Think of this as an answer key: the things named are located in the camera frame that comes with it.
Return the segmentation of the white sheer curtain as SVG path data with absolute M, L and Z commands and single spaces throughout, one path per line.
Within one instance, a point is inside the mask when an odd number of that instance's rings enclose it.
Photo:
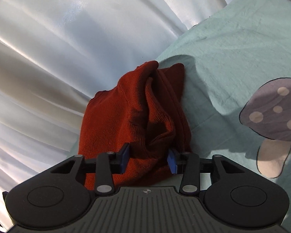
M 232 0 L 0 0 L 2 193 L 77 153 L 88 101 Z

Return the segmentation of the mint green printed bedsheet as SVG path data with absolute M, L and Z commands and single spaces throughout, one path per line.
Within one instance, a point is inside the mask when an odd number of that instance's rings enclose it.
M 291 202 L 291 0 L 233 0 L 156 61 L 184 65 L 190 151 L 222 153 Z M 291 232 L 291 203 L 284 226 Z

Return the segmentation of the red button-up knit shirt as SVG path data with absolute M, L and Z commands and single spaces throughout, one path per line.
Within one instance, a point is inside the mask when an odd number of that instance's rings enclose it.
M 130 146 L 126 171 L 115 187 L 150 186 L 171 176 L 169 151 L 189 152 L 191 131 L 181 107 L 184 65 L 159 68 L 146 62 L 123 75 L 117 86 L 100 91 L 84 113 L 79 154 L 95 158 Z

